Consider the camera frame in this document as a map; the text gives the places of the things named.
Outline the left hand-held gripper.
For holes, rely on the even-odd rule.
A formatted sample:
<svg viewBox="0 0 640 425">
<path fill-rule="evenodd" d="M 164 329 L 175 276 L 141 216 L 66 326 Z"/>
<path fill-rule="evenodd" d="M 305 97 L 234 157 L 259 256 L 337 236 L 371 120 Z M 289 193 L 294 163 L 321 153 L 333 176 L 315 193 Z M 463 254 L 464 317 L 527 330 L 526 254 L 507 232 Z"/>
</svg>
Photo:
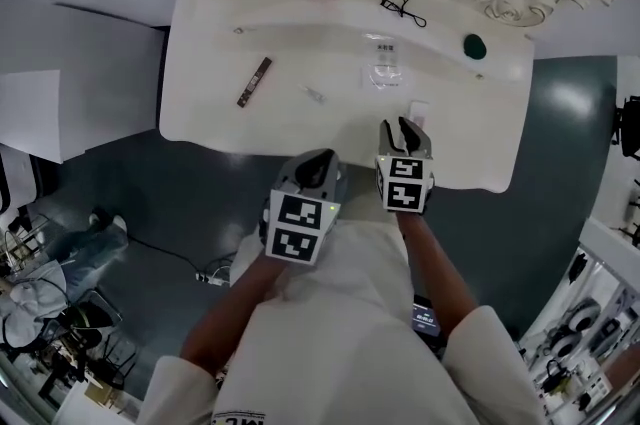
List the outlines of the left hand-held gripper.
<svg viewBox="0 0 640 425">
<path fill-rule="evenodd" d="M 341 208 L 341 179 L 339 157 L 331 149 L 307 151 L 286 161 L 259 221 L 264 254 L 315 265 Z"/>
</svg>

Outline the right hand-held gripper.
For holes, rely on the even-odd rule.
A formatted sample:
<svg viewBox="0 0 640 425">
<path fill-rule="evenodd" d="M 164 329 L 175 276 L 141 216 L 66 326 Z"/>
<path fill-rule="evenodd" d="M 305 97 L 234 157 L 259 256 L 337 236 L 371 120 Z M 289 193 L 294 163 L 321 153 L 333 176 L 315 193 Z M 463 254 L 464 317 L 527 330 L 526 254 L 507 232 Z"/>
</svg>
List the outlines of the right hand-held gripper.
<svg viewBox="0 0 640 425">
<path fill-rule="evenodd" d="M 423 214 L 435 186 L 431 139 L 405 117 L 399 117 L 398 123 L 405 141 L 404 151 L 395 146 L 387 120 L 379 127 L 377 189 L 386 211 Z"/>
</svg>

